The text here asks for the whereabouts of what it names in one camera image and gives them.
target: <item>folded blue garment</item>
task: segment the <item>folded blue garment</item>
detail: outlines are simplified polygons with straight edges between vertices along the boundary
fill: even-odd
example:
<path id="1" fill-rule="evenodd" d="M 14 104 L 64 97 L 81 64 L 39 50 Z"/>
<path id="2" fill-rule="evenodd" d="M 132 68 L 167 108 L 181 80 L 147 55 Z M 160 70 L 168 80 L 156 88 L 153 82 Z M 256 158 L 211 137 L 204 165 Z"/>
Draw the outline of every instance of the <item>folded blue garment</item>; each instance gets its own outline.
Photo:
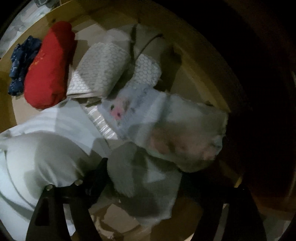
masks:
<path id="1" fill-rule="evenodd" d="M 39 52 L 41 40 L 29 36 L 23 44 L 17 44 L 12 55 L 9 77 L 12 79 L 8 93 L 12 96 L 24 92 L 24 81 L 30 64 Z"/>

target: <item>red sock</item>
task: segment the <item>red sock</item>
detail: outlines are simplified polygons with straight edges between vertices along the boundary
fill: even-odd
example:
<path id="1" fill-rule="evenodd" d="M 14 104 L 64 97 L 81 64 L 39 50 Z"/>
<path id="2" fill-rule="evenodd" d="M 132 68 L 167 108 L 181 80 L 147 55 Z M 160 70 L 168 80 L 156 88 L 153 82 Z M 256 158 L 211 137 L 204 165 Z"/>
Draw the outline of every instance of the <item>red sock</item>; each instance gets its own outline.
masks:
<path id="1" fill-rule="evenodd" d="M 46 109 L 65 99 L 65 73 L 74 39 L 68 22 L 57 22 L 49 29 L 25 78 L 24 96 L 31 106 Z"/>

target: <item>floor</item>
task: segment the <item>floor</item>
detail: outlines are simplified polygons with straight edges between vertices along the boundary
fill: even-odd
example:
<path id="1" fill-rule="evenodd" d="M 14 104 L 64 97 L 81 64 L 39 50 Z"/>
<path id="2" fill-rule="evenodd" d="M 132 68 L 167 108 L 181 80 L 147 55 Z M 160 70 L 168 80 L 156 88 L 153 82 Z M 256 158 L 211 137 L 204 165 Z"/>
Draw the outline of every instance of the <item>floor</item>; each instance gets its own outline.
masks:
<path id="1" fill-rule="evenodd" d="M 0 58 L 6 53 L 11 45 L 18 39 L 18 37 L 25 32 L 30 26 L 37 22 L 40 18 L 51 11 L 47 6 L 37 7 L 34 0 L 32 0 L 13 20 L 2 39 L 0 40 Z M 219 241 L 223 234 L 223 227 L 227 216 L 227 208 L 224 210 L 221 217 L 221 224 L 219 225 L 215 241 Z M 274 217 L 264 218 L 264 227 L 267 233 L 268 241 L 278 241 L 283 231 L 288 227 L 289 221 L 279 220 Z"/>

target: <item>blue patterned fabric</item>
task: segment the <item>blue patterned fabric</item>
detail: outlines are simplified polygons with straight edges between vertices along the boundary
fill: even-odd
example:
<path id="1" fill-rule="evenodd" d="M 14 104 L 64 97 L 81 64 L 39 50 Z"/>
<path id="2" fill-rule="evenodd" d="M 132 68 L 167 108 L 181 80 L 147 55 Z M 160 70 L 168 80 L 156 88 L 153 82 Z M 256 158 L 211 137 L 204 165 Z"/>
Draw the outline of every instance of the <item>blue patterned fabric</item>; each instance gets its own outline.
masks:
<path id="1" fill-rule="evenodd" d="M 39 52 L 41 40 L 29 36 L 23 44 L 17 44 L 12 55 L 9 77 L 12 79 L 8 93 L 12 96 L 24 92 L 24 80 L 30 64 Z"/>

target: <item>red fabric bundle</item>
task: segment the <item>red fabric bundle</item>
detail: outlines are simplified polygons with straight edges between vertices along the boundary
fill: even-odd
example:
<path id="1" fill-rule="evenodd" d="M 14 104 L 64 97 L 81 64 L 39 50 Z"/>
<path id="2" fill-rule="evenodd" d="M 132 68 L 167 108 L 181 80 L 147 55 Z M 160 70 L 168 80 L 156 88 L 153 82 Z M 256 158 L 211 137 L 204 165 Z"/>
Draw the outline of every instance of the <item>red fabric bundle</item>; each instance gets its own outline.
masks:
<path id="1" fill-rule="evenodd" d="M 70 23 L 57 22 L 49 29 L 25 78 L 24 96 L 31 106 L 46 109 L 65 99 L 66 68 L 74 46 Z"/>

